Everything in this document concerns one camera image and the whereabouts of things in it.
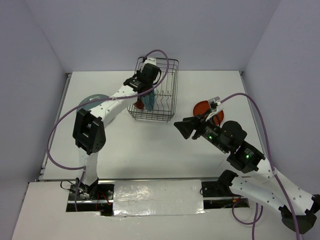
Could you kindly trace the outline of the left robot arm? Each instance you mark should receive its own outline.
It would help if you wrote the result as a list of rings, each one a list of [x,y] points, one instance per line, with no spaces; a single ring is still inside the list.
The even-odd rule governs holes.
[[[111,100],[99,102],[88,110],[81,108],[76,113],[72,136],[78,147],[79,163],[85,166],[82,180],[77,179],[80,193],[86,199],[98,194],[98,152],[106,143],[105,128],[124,109],[138,102],[142,97],[137,94],[150,90],[161,69],[155,58],[147,58],[136,73],[124,81]]]

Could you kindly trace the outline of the light green plate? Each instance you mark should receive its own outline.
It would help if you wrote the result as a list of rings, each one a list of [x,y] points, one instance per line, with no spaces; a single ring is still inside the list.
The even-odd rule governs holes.
[[[81,109],[85,109],[86,111],[92,109],[92,108],[95,108],[96,106],[99,106],[103,101],[96,101],[96,102],[92,102],[94,100],[100,100],[100,99],[107,99],[109,98],[108,95],[105,95],[105,94],[93,94],[93,95],[90,95],[90,96],[87,96],[86,98],[84,98],[80,103],[79,105],[83,105],[85,103],[88,103],[86,105],[83,105],[81,107],[79,107],[76,111],[78,112],[79,110]]]

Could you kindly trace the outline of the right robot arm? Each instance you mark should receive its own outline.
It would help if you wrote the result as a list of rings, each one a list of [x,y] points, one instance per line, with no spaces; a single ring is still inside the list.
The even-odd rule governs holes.
[[[307,233],[317,220],[320,196],[311,194],[290,181],[253,145],[245,141],[247,133],[236,121],[222,126],[201,115],[186,117],[173,124],[185,139],[203,137],[224,154],[227,162],[241,172],[224,170],[213,186],[203,186],[202,194],[209,191],[224,196],[241,195],[274,210],[282,223],[292,231]]]

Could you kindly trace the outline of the small orange scalloped plate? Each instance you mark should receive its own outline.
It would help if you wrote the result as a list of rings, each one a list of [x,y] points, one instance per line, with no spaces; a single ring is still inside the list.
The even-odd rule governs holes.
[[[194,108],[193,108],[193,116],[197,116],[197,115],[203,115],[205,114],[207,111],[210,110],[210,105],[208,103],[207,100],[204,100],[204,101],[200,101],[198,102]],[[223,120],[224,120],[224,111],[221,110],[220,112],[218,112],[217,114],[215,114],[211,119],[210,121],[215,123],[216,125],[220,125]]]

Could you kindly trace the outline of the teal embossed plate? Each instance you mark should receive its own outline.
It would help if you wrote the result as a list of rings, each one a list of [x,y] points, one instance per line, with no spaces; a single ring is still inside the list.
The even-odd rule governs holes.
[[[151,91],[147,95],[142,96],[141,101],[147,111],[152,111],[155,105],[155,92]]]

